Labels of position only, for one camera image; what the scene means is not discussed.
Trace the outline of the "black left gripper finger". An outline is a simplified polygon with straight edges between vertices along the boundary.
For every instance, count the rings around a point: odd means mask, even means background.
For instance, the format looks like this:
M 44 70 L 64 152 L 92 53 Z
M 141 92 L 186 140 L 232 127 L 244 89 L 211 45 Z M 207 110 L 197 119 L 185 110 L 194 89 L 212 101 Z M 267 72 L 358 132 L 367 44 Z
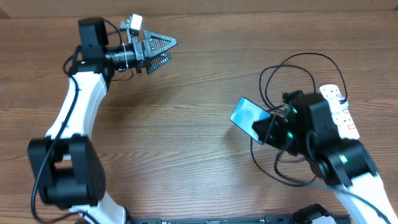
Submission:
M 178 42 L 174 37 L 169 37 L 145 30 L 143 44 L 145 57 L 154 58 L 175 47 L 178 45 Z
M 154 57 L 153 59 L 150 59 L 146 65 L 147 74 L 153 73 L 155 70 L 166 64 L 171 59 L 171 55 L 168 53 L 162 53 Z

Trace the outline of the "Galaxy smartphone blue screen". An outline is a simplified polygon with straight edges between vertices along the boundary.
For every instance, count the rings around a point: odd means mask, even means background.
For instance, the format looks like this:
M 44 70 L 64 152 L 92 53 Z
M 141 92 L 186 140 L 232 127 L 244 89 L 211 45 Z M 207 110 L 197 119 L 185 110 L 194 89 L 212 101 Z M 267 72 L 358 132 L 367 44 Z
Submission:
M 266 110 L 262 109 L 251 100 L 242 97 L 235 109 L 233 110 L 230 121 L 237 127 L 243 130 L 248 136 L 253 138 L 259 144 L 264 144 L 265 133 L 267 131 L 268 124 L 265 124 L 265 128 L 260 128 L 260 134 L 258 134 L 252 127 L 255 122 L 265 120 L 268 123 L 271 120 L 272 115 Z

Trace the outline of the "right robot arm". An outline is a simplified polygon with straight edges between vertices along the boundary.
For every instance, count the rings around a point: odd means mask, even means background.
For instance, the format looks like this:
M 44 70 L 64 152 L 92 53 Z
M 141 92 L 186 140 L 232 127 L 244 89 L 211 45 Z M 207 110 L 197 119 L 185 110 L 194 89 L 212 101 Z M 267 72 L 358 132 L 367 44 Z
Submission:
M 342 138 L 329 102 L 319 93 L 284 93 L 283 117 L 253 123 L 261 143 L 301 154 L 355 223 L 397 223 L 378 168 L 357 139 Z

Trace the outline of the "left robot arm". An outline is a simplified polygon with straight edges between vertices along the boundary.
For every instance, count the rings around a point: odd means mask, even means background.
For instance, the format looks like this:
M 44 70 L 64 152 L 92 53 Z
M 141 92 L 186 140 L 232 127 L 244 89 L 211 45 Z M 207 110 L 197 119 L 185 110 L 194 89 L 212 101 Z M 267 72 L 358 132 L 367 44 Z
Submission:
M 67 95 L 53 125 L 42 139 L 30 141 L 27 152 L 35 177 L 30 200 L 54 205 L 66 216 L 81 216 L 86 223 L 132 223 L 128 209 L 106 191 L 106 176 L 91 142 L 98 108 L 116 72 L 153 73 L 166 64 L 173 37 L 142 30 L 142 17 L 133 14 L 115 27 L 116 47 L 109 46 L 102 17 L 81 19 L 80 45 L 63 64 L 68 76 Z

